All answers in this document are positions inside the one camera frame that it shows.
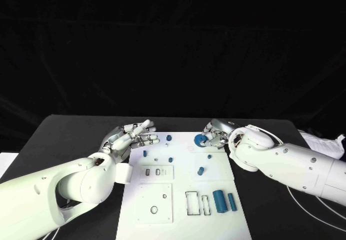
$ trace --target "white robotic arm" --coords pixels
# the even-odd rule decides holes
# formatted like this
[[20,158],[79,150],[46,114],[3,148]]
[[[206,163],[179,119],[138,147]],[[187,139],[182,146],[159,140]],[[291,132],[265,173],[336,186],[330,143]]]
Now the white robotic arm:
[[[121,163],[131,148],[157,144],[154,123],[117,127],[99,151],[0,184],[0,240],[36,240],[107,199],[114,182],[128,184],[133,166]],[[59,195],[78,203],[59,207]]]
[[218,148],[228,143],[229,157],[241,168],[251,172],[261,170],[267,177],[288,187],[346,206],[346,162],[283,143],[270,132],[252,125],[241,127],[219,119],[206,125],[195,143],[199,147]]

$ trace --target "white pegboard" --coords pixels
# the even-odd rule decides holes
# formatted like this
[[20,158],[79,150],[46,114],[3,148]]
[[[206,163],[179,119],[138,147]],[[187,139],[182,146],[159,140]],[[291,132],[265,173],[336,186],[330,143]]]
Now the white pegboard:
[[[223,148],[197,147],[193,140],[199,132],[157,132],[156,134],[159,135],[160,143],[131,151],[133,177],[131,183],[124,186],[117,240],[251,240],[234,173]],[[172,135],[172,141],[166,140],[167,135]],[[143,166],[173,166],[173,180],[156,178],[143,182]],[[197,175],[199,167],[205,167],[202,176]],[[150,205],[151,202],[154,204],[156,198],[146,202],[146,206],[143,206],[143,217],[144,215],[153,217],[150,219],[151,223],[138,222],[137,209],[143,204],[138,187],[143,183],[151,186],[172,185],[170,223],[157,223],[160,220],[156,220],[156,217],[148,214]],[[225,213],[216,212],[215,190],[223,191],[228,207],[228,212]],[[187,215],[186,192],[197,192],[200,215]],[[238,211],[231,211],[228,193],[234,195]],[[208,196],[210,215],[203,214],[202,196]]]

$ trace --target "black table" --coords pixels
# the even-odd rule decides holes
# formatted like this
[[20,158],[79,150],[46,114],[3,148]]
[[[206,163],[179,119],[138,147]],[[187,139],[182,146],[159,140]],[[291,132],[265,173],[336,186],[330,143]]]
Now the black table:
[[[140,123],[147,117],[50,115],[42,122],[0,183],[89,156],[114,127]],[[200,132],[209,118],[150,117],[159,132]],[[287,120],[228,119],[272,132],[285,143],[308,147]],[[238,195],[252,239],[346,239],[346,232],[324,225],[301,210],[287,187],[264,174],[248,172],[229,160]],[[346,222],[323,207],[314,196],[291,190],[306,209],[324,221],[346,229]],[[124,185],[114,185],[108,199],[62,226],[56,240],[114,240],[117,236]],[[326,201],[346,216],[346,207]]]

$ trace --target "white cylinder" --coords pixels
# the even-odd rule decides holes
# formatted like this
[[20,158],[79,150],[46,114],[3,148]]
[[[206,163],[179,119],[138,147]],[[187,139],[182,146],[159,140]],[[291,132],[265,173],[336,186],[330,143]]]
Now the white cylinder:
[[128,163],[118,163],[115,165],[115,183],[130,184],[133,177],[134,166]]

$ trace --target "black backdrop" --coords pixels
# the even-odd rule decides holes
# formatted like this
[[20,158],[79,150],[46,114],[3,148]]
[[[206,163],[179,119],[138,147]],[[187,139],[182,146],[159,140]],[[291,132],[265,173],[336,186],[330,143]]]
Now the black backdrop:
[[0,146],[50,114],[288,119],[345,131],[346,13],[212,1],[10,0],[0,14]]

